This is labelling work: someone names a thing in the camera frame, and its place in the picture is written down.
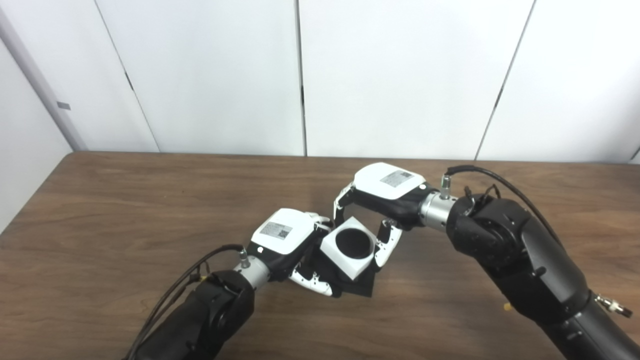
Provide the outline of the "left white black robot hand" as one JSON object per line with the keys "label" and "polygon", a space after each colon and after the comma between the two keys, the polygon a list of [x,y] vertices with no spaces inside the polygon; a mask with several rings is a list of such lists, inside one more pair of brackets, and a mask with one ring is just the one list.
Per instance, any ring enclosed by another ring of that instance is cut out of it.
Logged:
{"label": "left white black robot hand", "polygon": [[235,267],[256,291],[269,282],[292,282],[323,296],[333,296],[331,285],[313,269],[303,269],[306,255],[333,228],[330,218],[313,212],[281,208],[253,233],[247,258]]}

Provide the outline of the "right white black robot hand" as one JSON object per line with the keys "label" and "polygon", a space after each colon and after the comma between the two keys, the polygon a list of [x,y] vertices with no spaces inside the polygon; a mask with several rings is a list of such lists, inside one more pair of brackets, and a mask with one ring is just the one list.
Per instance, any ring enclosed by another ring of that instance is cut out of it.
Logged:
{"label": "right white black robot hand", "polygon": [[379,271],[405,231],[425,227],[422,205],[433,191],[422,175],[375,162],[357,171],[352,182],[338,194],[333,222],[336,226],[345,223],[345,207],[352,204],[383,216],[374,248],[375,268]]}

